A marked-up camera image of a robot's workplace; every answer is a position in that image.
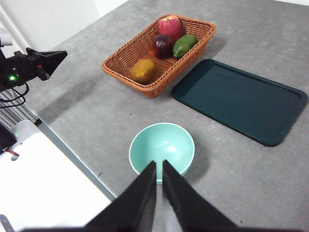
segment apple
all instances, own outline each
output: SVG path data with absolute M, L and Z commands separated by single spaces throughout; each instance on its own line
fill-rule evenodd
M 174 42 L 169 35 L 156 35 L 153 40 L 155 57 L 164 59 L 172 55 Z
M 182 35 L 182 28 L 177 16 L 170 15 L 158 21 L 159 35 L 169 35 L 174 42 Z

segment plastic fruit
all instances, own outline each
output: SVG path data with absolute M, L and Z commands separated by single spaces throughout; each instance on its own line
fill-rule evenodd
M 153 41 L 153 51 L 155 57 L 159 59 L 172 55 L 173 39 L 169 35 L 156 35 Z
M 154 78 L 155 63 L 151 59 L 140 59 L 130 70 L 133 81 L 142 85 L 147 84 Z
M 184 35 L 173 46 L 173 55 L 176 59 L 183 57 L 195 44 L 198 43 L 195 35 Z
M 158 33 L 160 35 L 169 35 L 173 42 L 182 35 L 182 27 L 177 16 L 170 15 L 158 21 Z

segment gray countertop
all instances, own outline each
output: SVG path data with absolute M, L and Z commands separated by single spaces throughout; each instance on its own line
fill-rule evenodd
M 149 99 L 103 73 L 101 63 L 166 13 L 213 22 L 206 51 Z M 196 154 L 185 179 L 240 226 L 309 228 L 309 108 L 285 141 L 261 144 L 175 101 L 171 89 L 212 58 L 309 93 L 309 7 L 268 0 L 129 0 L 55 50 L 68 56 L 49 81 L 29 83 L 28 107 L 116 195 L 137 177 L 128 161 L 134 136 L 156 122 L 186 128 Z M 153 231 L 176 231 L 158 186 Z

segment avocado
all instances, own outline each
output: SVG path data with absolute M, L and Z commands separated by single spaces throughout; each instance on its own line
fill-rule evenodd
M 195 44 L 197 44 L 195 35 L 184 35 L 179 38 L 173 47 L 173 55 L 176 59 L 183 57 Z

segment wicker basket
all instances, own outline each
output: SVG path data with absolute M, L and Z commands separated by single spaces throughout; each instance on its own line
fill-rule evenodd
M 204 52 L 206 43 L 216 32 L 216 26 L 212 23 L 177 15 L 183 35 L 195 35 L 198 43 L 181 59 L 158 59 L 152 51 L 153 37 L 158 34 L 158 20 L 166 16 L 168 14 L 158 18 L 103 61 L 102 70 L 150 98 L 157 97 L 177 75 Z M 129 79 L 131 67 L 141 58 L 151 59 L 156 65 L 155 76 L 146 85 Z

